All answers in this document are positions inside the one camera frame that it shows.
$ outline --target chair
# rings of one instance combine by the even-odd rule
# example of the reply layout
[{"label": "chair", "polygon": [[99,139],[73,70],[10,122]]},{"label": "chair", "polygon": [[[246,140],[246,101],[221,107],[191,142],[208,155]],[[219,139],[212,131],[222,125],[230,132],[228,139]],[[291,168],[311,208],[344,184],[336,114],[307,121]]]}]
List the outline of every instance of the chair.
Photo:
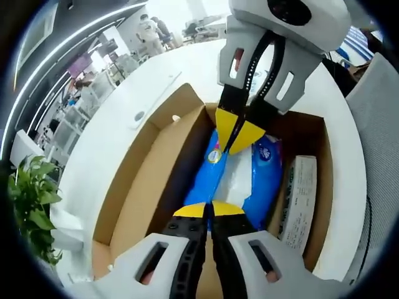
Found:
[{"label": "chair", "polygon": [[[399,212],[398,82],[398,72],[376,53],[367,71],[346,98],[363,146],[367,194],[372,207],[370,245],[362,274],[378,257]],[[357,277],[367,246],[369,221],[370,209],[367,205],[358,250],[345,281]]]}]

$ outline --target cable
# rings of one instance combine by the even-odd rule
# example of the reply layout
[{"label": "cable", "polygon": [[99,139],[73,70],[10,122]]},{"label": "cable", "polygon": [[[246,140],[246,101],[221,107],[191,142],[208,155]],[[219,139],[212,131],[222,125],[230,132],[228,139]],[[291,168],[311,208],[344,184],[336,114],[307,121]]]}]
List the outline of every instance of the cable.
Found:
[{"label": "cable", "polygon": [[371,239],[371,235],[372,235],[373,209],[372,209],[372,202],[371,202],[369,196],[367,196],[367,203],[368,203],[368,208],[370,209],[370,221],[368,223],[368,237],[367,237],[366,250],[364,252],[362,264],[360,265],[359,273],[357,275],[356,280],[359,279],[360,274],[362,273],[362,270],[363,270],[363,267],[364,267],[364,263],[366,262],[366,257],[367,257],[367,254],[368,254],[368,248],[370,247],[370,239]]}]

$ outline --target blue package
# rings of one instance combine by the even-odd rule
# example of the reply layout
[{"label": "blue package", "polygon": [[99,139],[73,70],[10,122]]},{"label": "blue package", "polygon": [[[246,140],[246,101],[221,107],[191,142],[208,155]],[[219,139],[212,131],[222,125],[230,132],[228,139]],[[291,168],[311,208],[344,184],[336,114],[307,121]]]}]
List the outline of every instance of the blue package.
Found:
[{"label": "blue package", "polygon": [[214,130],[205,152],[204,163],[195,177],[194,185],[183,203],[184,206],[212,201],[224,173],[227,156],[227,153],[221,152],[218,132]]},{"label": "blue package", "polygon": [[281,141],[264,135],[252,145],[252,192],[242,209],[255,229],[264,229],[264,219],[280,188]]}]

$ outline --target box flap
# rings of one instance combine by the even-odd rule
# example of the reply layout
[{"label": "box flap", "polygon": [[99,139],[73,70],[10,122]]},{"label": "box flap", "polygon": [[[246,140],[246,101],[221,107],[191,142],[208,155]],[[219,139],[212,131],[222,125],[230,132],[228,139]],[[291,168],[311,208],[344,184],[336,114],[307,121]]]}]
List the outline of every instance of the box flap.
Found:
[{"label": "box flap", "polygon": [[165,128],[173,123],[172,116],[183,117],[195,108],[204,106],[190,84],[186,83],[179,87],[150,117],[159,129]]}]

